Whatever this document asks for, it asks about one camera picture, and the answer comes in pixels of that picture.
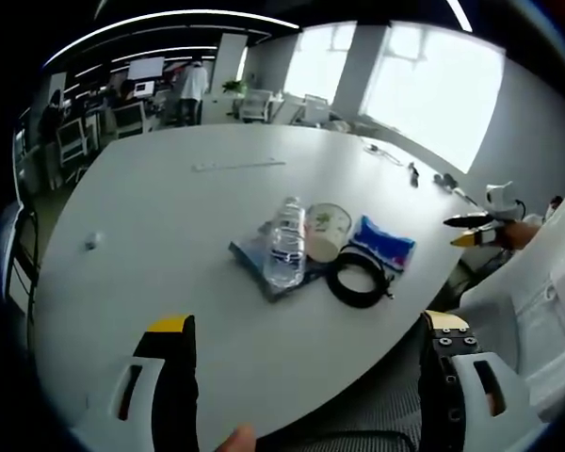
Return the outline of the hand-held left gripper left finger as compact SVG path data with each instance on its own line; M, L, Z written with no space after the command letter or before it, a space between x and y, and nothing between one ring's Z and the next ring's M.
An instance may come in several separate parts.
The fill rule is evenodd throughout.
M87 451L197 451L193 315L167 317L104 373L72 434Z

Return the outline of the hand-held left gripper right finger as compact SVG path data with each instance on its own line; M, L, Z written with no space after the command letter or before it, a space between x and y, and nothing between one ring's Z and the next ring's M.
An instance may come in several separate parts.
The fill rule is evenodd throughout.
M468 323L425 310L420 353L421 451L526 451L546 424L523 380L482 350Z

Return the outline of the person's right hand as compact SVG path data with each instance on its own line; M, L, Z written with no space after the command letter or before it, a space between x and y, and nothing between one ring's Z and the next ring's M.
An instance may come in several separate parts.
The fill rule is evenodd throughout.
M523 221L507 222L495 229L494 243L505 250L522 250L540 228L540 225Z

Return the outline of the person's left hand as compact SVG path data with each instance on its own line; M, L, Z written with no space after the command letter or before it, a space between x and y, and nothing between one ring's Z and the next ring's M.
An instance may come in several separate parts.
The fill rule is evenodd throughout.
M216 452L254 452L257 438L250 425L241 425L216 449Z

